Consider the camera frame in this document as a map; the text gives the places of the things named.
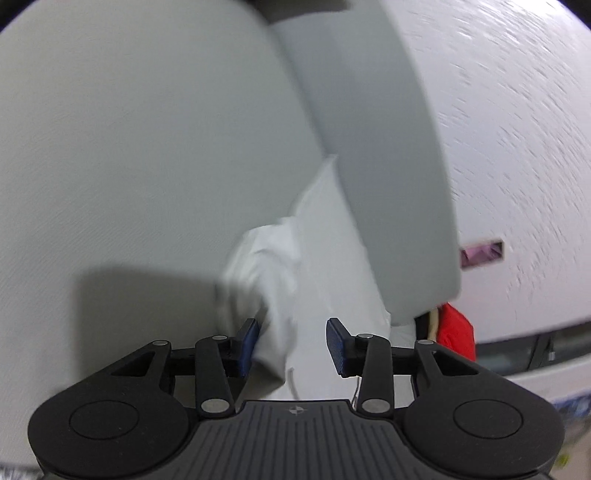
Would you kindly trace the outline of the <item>white t-shirt with script logo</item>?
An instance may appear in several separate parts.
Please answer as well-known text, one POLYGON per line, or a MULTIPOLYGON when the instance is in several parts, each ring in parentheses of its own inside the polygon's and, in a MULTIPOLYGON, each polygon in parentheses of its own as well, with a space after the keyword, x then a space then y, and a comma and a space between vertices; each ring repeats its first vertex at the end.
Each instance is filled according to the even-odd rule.
POLYGON ((335 371, 325 324, 411 347, 413 323, 394 326, 329 157, 290 215, 245 232, 215 286, 218 328, 247 318, 260 335, 242 400, 352 399, 356 380, 335 371))

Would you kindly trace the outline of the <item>red garment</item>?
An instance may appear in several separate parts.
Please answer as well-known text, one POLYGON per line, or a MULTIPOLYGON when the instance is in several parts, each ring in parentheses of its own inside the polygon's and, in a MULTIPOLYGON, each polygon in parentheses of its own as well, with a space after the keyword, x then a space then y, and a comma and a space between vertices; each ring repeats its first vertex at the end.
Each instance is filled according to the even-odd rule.
POLYGON ((439 307, 437 342, 470 361, 477 359, 474 327, 449 303, 439 307))

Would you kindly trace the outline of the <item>grey sofa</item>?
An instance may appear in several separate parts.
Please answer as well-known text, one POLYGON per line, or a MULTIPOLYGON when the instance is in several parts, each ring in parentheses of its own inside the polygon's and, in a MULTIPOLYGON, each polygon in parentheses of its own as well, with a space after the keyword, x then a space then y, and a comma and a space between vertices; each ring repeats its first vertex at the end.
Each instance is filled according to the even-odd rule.
POLYGON ((394 326, 460 289, 443 145, 387 1, 35 1, 1 33, 1 460, 46 399, 217 332, 245 232, 329 157, 394 326))

